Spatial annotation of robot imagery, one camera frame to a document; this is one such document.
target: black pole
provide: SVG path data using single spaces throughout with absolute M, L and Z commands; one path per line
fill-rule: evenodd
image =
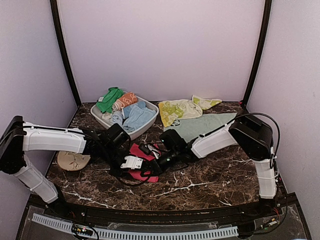
M 81 103 L 79 92 L 76 86 L 74 75 L 72 74 L 72 70 L 71 70 L 71 66 L 70 66 L 70 62 L 67 54 L 67 48 L 65 45 L 65 40 L 64 40 L 64 36 L 61 28 L 57 0 L 50 0 L 50 4 L 51 4 L 51 12 L 52 12 L 52 18 L 54 23 L 55 34 L 58 40 L 58 45 L 60 48 L 60 54 L 63 61 L 65 73 L 68 78 L 75 103 L 78 107 L 80 107 L 82 103 Z
M 271 5 L 272 5 L 272 0 L 265 0 L 258 45 L 256 47 L 254 61 L 253 61 L 248 85 L 246 86 L 243 100 L 241 101 L 241 106 L 243 108 L 246 108 L 246 106 L 248 104 L 250 94 L 252 92 L 252 89 L 254 87 L 254 83 L 256 80 L 262 52 L 264 50 L 264 45 L 265 45 L 265 40 L 266 40 L 266 35 L 267 35 L 267 30 L 268 30 L 268 23 L 269 23 L 269 18 L 270 18 L 270 12 L 271 12 Z

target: white plastic bin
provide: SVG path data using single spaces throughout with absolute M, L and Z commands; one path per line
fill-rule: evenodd
M 150 119 L 150 121 L 148 121 L 145 125 L 139 127 L 137 130 L 133 131 L 133 132 L 128 132 L 131 140 L 134 140 L 136 139 L 137 137 L 139 137 L 140 135 L 142 135 L 145 131 L 147 131 L 151 126 L 152 124 L 155 123 L 156 121 L 156 118 L 157 118 L 157 115 L 159 114 L 159 108 L 152 104 L 151 102 L 141 98 L 141 97 L 138 97 L 138 102 L 141 102 L 141 101 L 144 101 L 145 102 L 145 106 L 148 108 L 148 109 L 151 109 L 151 110 L 155 110 L 155 115 L 153 116 L 153 118 Z M 106 129 L 110 128 L 113 123 L 110 122 L 109 120 L 103 120 L 102 119 L 102 112 L 100 111 L 100 109 L 97 107 L 97 105 L 94 105 L 91 110 L 90 110 L 91 114 L 94 116 L 94 118 L 102 125 L 104 126 Z

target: pink cloth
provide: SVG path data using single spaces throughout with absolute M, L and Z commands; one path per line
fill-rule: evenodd
M 155 159 L 155 157 L 152 156 L 152 155 L 146 155 L 143 151 L 141 151 L 141 150 L 139 149 L 139 145 L 138 145 L 138 144 L 135 144 L 135 143 L 134 143 L 134 144 L 132 145 L 132 147 L 130 148 L 130 153 L 131 153 L 132 155 L 135 155 L 135 156 L 139 157 L 139 158 L 147 159 L 148 161 L 151 161 L 151 160 Z M 148 177 L 146 177 L 146 176 L 144 176 L 144 177 L 140 176 L 141 171 L 138 171 L 138 170 L 132 170 L 132 169 L 130 169 L 130 170 L 129 170 L 129 174 L 130 174 L 134 179 L 138 179 L 138 180 L 141 180 L 141 181 L 145 181 L 145 180 L 148 178 Z M 158 182 L 158 179 L 159 179 L 158 176 L 151 176 L 151 177 L 148 179 L 148 182 L 150 182 L 150 183 L 156 183 L 156 182 Z

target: dark marble countertop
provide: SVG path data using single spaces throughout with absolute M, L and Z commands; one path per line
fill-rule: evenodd
M 70 127 L 104 129 L 90 114 L 94 103 L 84 103 Z M 222 102 L 204 114 L 235 113 L 238 103 Z M 157 143 L 163 124 L 158 115 L 153 126 L 133 142 Z M 61 187 L 70 203 L 121 210 L 174 211 L 235 206 L 258 201 L 259 184 L 254 164 L 235 145 L 208 155 L 188 168 L 168 170 L 157 183 L 127 187 L 108 174 L 109 166 L 97 159 L 80 171 L 65 171 L 54 158 L 47 178 Z

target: orange towel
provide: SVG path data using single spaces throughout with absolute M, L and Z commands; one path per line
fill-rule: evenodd
M 127 92 L 115 101 L 115 103 L 112 105 L 112 110 L 120 111 L 124 107 L 135 104 L 136 102 L 138 102 L 136 95 L 133 92 Z

